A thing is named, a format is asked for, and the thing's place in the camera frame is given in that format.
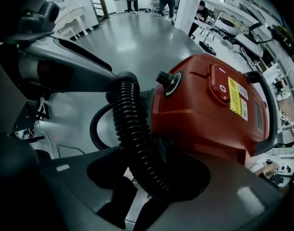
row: black cable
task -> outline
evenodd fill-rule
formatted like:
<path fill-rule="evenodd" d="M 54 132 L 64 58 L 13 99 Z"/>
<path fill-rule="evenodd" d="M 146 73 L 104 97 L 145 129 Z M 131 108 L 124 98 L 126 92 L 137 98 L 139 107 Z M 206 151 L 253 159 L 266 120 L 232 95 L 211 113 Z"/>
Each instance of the black cable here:
<path fill-rule="evenodd" d="M 241 48 L 240 48 L 240 52 L 238 52 L 238 53 L 239 53 L 240 56 L 243 57 L 243 59 L 244 59 L 249 65 L 255 66 L 255 63 L 254 63 L 254 62 L 251 63 L 251 62 L 248 60 L 248 58 L 245 57 L 245 55 L 242 53 Z"/>
<path fill-rule="evenodd" d="M 223 32 L 226 36 L 229 34 L 225 29 L 220 29 L 220 30 L 219 30 L 219 35 L 222 36 L 222 37 L 223 37 L 224 35 L 221 35 L 220 32 Z"/>
<path fill-rule="evenodd" d="M 291 178 L 291 177 L 293 177 L 293 175 L 281 175 L 281 174 L 276 174 L 276 175 L 281 176 L 281 177 L 286 177 L 286 178 Z"/>
<path fill-rule="evenodd" d="M 270 40 L 267 40 L 267 41 L 261 41 L 261 42 L 257 42 L 257 44 L 268 43 L 268 42 L 270 42 L 270 41 L 272 41 L 272 40 L 273 40 L 273 38 L 272 38 L 272 39 L 270 39 Z"/>
<path fill-rule="evenodd" d="M 98 148 L 100 151 L 110 148 L 108 145 L 104 144 L 100 139 L 97 131 L 98 122 L 100 121 L 101 117 L 110 109 L 112 105 L 107 104 L 102 109 L 100 109 L 91 120 L 89 126 L 89 134 L 92 142 L 94 143 L 95 147 Z"/>
<path fill-rule="evenodd" d="M 69 149 L 77 149 L 77 150 L 80 151 L 81 153 L 86 154 L 86 153 L 83 152 L 80 148 L 77 148 L 77 147 L 69 147 L 69 146 L 65 146 L 65 145 L 57 144 L 57 151 L 58 151 L 59 158 L 61 158 L 61 156 L 60 156 L 60 151 L 59 151 L 58 146 L 66 147 L 66 148 L 69 148 Z"/>

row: white table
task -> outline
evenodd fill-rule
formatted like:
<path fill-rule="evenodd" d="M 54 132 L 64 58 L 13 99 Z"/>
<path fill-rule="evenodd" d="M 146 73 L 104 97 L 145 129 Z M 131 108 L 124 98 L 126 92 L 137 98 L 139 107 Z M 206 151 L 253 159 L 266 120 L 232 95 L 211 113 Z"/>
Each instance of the white table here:
<path fill-rule="evenodd" d="M 65 25 L 67 23 L 71 23 L 74 20 L 77 20 L 77 22 L 79 23 L 81 30 L 83 31 L 84 35 L 88 35 L 88 32 L 85 29 L 85 25 L 81 19 L 81 16 L 85 16 L 86 20 L 87 17 L 85 15 L 85 11 L 83 7 L 77 7 L 74 9 L 69 10 L 68 12 L 66 12 L 65 14 L 63 14 L 62 16 L 60 16 L 59 18 L 57 18 L 56 20 L 56 26 L 54 28 L 54 30 L 56 32 L 58 32 L 59 34 L 63 34 L 62 29 L 65 27 Z"/>
<path fill-rule="evenodd" d="M 213 32 L 214 31 L 211 31 L 210 29 L 213 29 L 213 27 L 211 26 L 211 25 L 209 25 L 209 24 L 207 24 L 207 23 L 205 23 L 205 22 L 202 22 L 202 21 L 200 21 L 199 19 L 193 19 L 193 21 L 192 21 L 193 23 L 195 23 L 196 25 L 198 25 L 198 26 L 200 26 L 202 29 L 203 29 L 203 32 L 204 32 L 204 34 L 205 34 L 205 40 L 203 41 L 203 42 L 205 42 L 206 41 L 206 39 L 208 38 L 208 36 L 209 36 L 209 34 L 212 34 L 213 36 L 214 36 L 214 34 L 213 34 Z"/>

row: black corrugated hose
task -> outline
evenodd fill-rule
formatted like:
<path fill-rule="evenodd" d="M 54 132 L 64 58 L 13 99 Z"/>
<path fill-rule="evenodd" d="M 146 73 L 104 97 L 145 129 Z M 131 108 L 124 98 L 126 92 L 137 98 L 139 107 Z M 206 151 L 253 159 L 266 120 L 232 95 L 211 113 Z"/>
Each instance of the black corrugated hose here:
<path fill-rule="evenodd" d="M 90 133 L 90 138 L 93 141 L 94 145 L 96 146 L 96 148 L 98 148 L 100 151 L 101 150 L 105 150 L 110 148 L 109 146 L 107 146 L 106 144 L 104 144 L 99 136 L 98 136 L 98 132 L 97 132 L 97 125 L 98 122 L 100 120 L 100 118 L 110 109 L 112 108 L 112 106 L 110 104 L 105 105 L 102 109 L 100 109 L 93 117 L 93 119 L 91 120 L 90 126 L 89 126 L 89 133 Z"/>
<path fill-rule="evenodd" d="M 172 189 L 166 164 L 152 141 L 137 79 L 133 74 L 130 76 L 119 76 L 113 91 L 114 123 L 120 146 L 129 157 L 130 171 L 143 189 L 160 201 L 170 201 Z"/>

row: gray floor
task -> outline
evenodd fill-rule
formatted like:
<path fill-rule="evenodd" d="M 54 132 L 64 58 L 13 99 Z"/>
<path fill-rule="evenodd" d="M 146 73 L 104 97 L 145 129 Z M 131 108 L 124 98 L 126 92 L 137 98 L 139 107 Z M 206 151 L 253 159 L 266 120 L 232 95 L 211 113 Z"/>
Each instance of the gray floor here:
<path fill-rule="evenodd" d="M 145 12 L 113 15 L 77 43 L 109 63 L 114 73 L 136 74 L 141 90 L 157 85 L 159 71 L 169 71 L 188 56 L 202 52 L 167 20 Z M 78 147 L 86 153 L 97 150 L 90 139 L 89 125 L 94 114 L 106 104 L 104 93 L 72 92 L 51 96 L 52 119 L 41 121 L 40 129 L 50 140 L 54 158 L 58 158 L 57 144 Z M 118 145 L 111 112 L 100 120 L 98 133 L 107 145 Z M 40 135 L 39 125 L 36 135 Z M 47 140 L 34 143 L 34 148 L 50 151 Z M 62 146 L 59 150 L 61 157 L 80 154 Z"/>

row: leg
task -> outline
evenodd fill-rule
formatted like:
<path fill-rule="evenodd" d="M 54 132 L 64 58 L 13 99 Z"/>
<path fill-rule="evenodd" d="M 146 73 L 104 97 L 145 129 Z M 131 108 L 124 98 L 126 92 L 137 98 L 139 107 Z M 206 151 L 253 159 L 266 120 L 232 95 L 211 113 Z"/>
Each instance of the leg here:
<path fill-rule="evenodd" d="M 138 11 L 138 0 L 133 2 L 135 11 Z"/>
<path fill-rule="evenodd" d="M 158 14 L 163 15 L 163 9 L 166 6 L 166 0 L 160 0 Z"/>
<path fill-rule="evenodd" d="M 76 35 L 75 35 L 75 32 L 74 32 L 74 30 L 73 29 L 71 29 L 70 30 L 70 32 L 72 32 L 73 33 L 73 35 L 74 35 L 74 37 L 75 37 L 75 39 L 79 39 Z"/>
<path fill-rule="evenodd" d="M 88 25 L 91 25 L 90 21 L 88 20 L 87 16 L 84 15 L 84 20 L 85 20 L 85 24 L 88 26 Z"/>
<path fill-rule="evenodd" d="M 191 37 L 192 34 L 195 32 L 195 30 L 199 27 L 199 25 L 195 24 L 195 23 L 192 23 L 192 26 L 191 26 L 191 29 L 189 31 L 189 34 L 188 36 Z"/>
<path fill-rule="evenodd" d="M 132 11 L 131 1 L 127 0 L 127 6 L 128 6 L 128 13 L 130 13 Z"/>
<path fill-rule="evenodd" d="M 78 21 L 79 25 L 81 26 L 81 29 L 82 29 L 83 33 L 85 34 L 85 36 L 87 36 L 88 32 L 86 32 L 86 29 L 85 29 L 83 21 L 81 20 L 81 17 L 76 16 L 76 20 Z"/>
<path fill-rule="evenodd" d="M 174 17 L 175 0 L 167 0 L 168 7 L 170 9 L 170 18 Z"/>

